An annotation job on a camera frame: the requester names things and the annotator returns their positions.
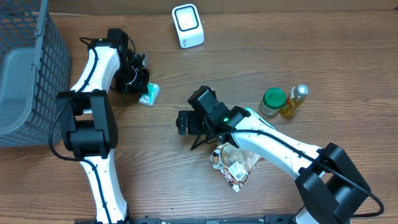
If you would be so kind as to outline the beige bread snack bag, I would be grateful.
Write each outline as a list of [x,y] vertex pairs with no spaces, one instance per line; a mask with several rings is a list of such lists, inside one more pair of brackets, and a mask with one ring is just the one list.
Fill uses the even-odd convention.
[[238,149],[230,143],[219,145],[210,156],[213,168],[221,171],[235,192],[239,192],[244,187],[261,159],[260,155]]

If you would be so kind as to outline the teal wipes packet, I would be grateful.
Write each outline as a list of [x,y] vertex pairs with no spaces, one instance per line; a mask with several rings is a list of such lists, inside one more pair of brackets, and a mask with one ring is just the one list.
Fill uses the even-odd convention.
[[270,123],[268,123],[261,115],[259,115],[255,110],[250,107],[245,107],[245,110],[250,113],[250,117],[247,120],[247,126],[252,129],[258,129],[261,131],[266,131],[273,129],[276,131],[276,128],[273,127]]

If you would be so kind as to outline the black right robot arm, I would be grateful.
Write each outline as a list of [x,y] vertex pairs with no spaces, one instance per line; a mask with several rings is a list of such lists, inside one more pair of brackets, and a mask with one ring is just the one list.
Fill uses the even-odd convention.
[[290,138],[264,123],[253,110],[225,105],[181,110],[180,135],[206,135],[273,163],[295,181],[303,207],[292,223],[349,223],[372,195],[347,153],[329,143],[321,148]]

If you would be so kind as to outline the green lid jar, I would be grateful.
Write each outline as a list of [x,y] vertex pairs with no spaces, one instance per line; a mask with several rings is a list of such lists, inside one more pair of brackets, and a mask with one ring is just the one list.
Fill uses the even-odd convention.
[[281,107],[285,105],[286,95],[280,88],[268,89],[259,104],[260,110],[267,116],[276,115]]

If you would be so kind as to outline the small teal tissue pack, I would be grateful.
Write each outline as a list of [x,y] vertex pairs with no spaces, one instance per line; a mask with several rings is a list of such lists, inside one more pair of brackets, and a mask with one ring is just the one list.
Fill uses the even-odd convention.
[[154,106],[155,101],[159,95],[160,86],[156,83],[149,82],[147,84],[148,93],[143,94],[139,98],[139,103],[146,106]]

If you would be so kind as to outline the yellow oil bottle silver cap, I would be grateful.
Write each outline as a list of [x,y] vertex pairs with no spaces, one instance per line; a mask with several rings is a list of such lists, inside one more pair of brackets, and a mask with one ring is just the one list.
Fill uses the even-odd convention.
[[305,101],[308,95],[308,86],[301,84],[291,89],[285,105],[281,107],[279,114],[284,118],[292,118],[297,108]]

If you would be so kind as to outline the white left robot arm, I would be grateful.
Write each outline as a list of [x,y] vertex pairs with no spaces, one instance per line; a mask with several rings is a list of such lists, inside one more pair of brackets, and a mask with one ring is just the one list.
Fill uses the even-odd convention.
[[96,206],[94,223],[129,223],[129,206],[119,186],[115,165],[118,125],[108,92],[138,94],[153,100],[159,89],[149,83],[146,54],[137,54],[129,37],[80,39],[88,61],[69,91],[57,95],[57,115],[71,161],[84,169]]

